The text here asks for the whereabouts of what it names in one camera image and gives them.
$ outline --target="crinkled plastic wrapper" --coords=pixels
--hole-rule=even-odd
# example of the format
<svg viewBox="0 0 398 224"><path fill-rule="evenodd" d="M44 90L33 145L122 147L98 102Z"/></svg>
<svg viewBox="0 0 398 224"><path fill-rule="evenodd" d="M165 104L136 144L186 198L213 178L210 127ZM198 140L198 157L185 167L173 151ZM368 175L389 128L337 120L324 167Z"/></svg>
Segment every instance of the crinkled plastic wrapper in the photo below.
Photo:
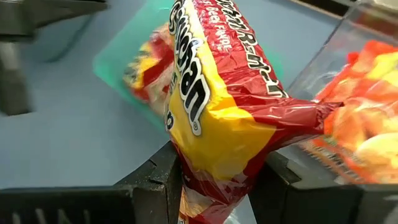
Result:
<svg viewBox="0 0 398 224"><path fill-rule="evenodd" d="M158 115L164 115L165 99L173 72L174 54L169 25L154 30L138 56L127 66L123 80L131 93L147 103Z"/></svg>
<svg viewBox="0 0 398 224"><path fill-rule="evenodd" d="M183 168L182 223L223 223L268 152L323 133L339 103L289 97L230 0L177 0L166 128Z"/></svg>
<svg viewBox="0 0 398 224"><path fill-rule="evenodd" d="M316 97L344 106L302 146L346 183L398 184L398 48L372 40L347 61Z"/></svg>

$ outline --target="green container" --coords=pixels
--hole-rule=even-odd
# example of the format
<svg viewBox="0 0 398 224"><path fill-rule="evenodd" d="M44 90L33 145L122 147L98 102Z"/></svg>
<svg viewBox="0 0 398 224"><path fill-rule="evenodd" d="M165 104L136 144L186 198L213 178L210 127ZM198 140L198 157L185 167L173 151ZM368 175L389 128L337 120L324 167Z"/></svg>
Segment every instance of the green container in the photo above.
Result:
<svg viewBox="0 0 398 224"><path fill-rule="evenodd" d="M142 111L142 114L162 131L165 130L163 119L131 95L123 82L123 75L127 64L134 60L140 46L149 40L152 31L169 20L173 2L174 0L147 0L123 30L95 57L93 64L94 72L100 79ZM283 83L280 60L266 47L262 47L279 80Z"/></svg>

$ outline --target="black holder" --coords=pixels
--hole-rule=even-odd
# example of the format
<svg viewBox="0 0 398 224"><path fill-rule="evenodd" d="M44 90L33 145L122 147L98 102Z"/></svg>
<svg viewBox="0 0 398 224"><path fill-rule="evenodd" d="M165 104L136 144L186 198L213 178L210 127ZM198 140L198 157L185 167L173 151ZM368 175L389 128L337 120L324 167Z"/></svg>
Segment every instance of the black holder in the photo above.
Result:
<svg viewBox="0 0 398 224"><path fill-rule="evenodd" d="M181 190L178 155L168 142L114 186L2 190L0 223L176 224Z"/></svg>
<svg viewBox="0 0 398 224"><path fill-rule="evenodd" d="M2 0L0 42L33 40L37 28L107 7L104 0Z"/></svg>
<svg viewBox="0 0 398 224"><path fill-rule="evenodd" d="M0 0L0 111L10 116L32 110L16 42L34 40L40 27L107 7L104 0Z"/></svg>
<svg viewBox="0 0 398 224"><path fill-rule="evenodd" d="M269 154L249 198L258 223L398 223L398 185L339 185L278 152Z"/></svg>

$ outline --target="gray surface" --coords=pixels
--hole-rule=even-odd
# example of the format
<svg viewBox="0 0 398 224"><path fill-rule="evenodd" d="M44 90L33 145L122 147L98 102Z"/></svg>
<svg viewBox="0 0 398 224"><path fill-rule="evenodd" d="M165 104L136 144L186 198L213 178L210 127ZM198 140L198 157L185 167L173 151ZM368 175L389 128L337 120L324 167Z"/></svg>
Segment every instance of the gray surface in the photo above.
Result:
<svg viewBox="0 0 398 224"><path fill-rule="evenodd" d="M166 142L140 113L92 72L91 61L145 0L111 1L81 42L56 63L58 52L85 18L48 27L24 46L35 113L0 117L0 189L109 185ZM334 19L285 0L236 0L261 45L284 63L284 85L309 62L336 25ZM236 211L255 223L247 199Z"/></svg>

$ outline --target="clear plastic bag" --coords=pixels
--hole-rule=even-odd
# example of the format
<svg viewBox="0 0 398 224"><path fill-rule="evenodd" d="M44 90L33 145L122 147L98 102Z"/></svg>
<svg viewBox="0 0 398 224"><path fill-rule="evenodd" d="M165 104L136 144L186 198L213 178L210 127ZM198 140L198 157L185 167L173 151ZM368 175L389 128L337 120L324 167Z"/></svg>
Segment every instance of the clear plastic bag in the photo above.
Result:
<svg viewBox="0 0 398 224"><path fill-rule="evenodd" d="M297 98L342 101L327 135L300 145L349 183L396 183L397 1L362 0L290 86Z"/></svg>

